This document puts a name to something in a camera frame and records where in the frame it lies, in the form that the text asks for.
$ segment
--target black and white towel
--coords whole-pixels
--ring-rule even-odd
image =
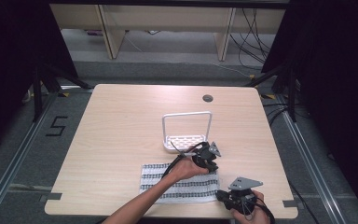
[[[140,193],[157,184],[169,163],[145,164],[142,166]],[[217,172],[196,175],[181,180],[170,187],[156,203],[207,203],[216,200],[214,194],[219,189]]]

